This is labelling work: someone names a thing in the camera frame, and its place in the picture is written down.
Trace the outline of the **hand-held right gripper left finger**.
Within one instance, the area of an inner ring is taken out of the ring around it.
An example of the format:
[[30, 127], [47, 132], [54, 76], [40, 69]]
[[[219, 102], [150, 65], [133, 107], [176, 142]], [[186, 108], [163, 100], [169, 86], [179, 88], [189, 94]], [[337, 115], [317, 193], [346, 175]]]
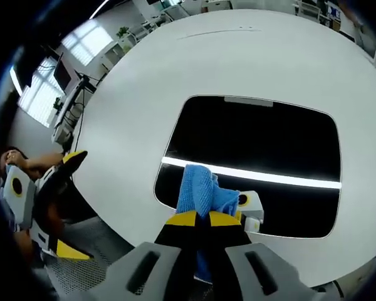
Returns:
[[110, 265], [90, 300], [186, 300], [197, 268], [200, 216], [175, 214], [153, 243], [142, 243]]

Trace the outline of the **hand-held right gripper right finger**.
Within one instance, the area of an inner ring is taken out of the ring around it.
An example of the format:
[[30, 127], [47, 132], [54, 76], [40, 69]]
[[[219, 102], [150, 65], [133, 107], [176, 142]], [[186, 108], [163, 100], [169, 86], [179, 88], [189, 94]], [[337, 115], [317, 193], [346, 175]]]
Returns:
[[240, 222], [211, 211], [206, 225], [206, 260], [216, 300], [319, 300], [295, 267], [261, 243]]

